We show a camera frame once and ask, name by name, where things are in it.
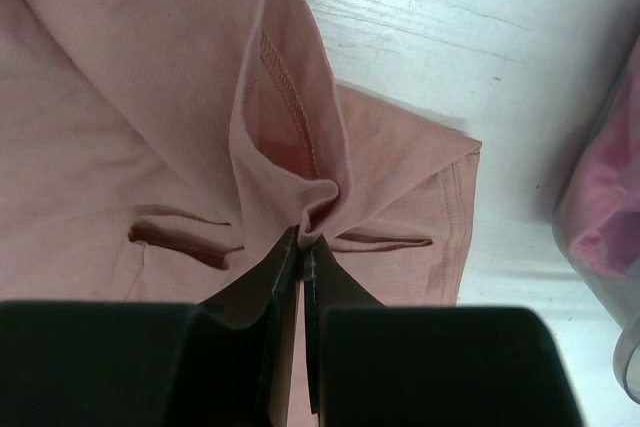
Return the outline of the dusty pink t-shirt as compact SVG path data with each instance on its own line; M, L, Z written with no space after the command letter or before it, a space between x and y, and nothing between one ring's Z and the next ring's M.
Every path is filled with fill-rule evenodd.
M453 304L479 151L338 85L305 0L1 0L1 306L198 304L296 228L283 426L315 426L305 251Z

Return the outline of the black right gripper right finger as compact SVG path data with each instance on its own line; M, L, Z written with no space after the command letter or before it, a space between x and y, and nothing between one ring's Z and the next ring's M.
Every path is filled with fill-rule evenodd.
M518 307L387 307L324 239L304 254L310 407L323 426L579 426L553 338Z

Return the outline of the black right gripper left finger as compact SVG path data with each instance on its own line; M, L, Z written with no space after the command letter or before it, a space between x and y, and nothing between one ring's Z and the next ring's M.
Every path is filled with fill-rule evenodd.
M5 426L283 426L299 248L198 304L7 301Z

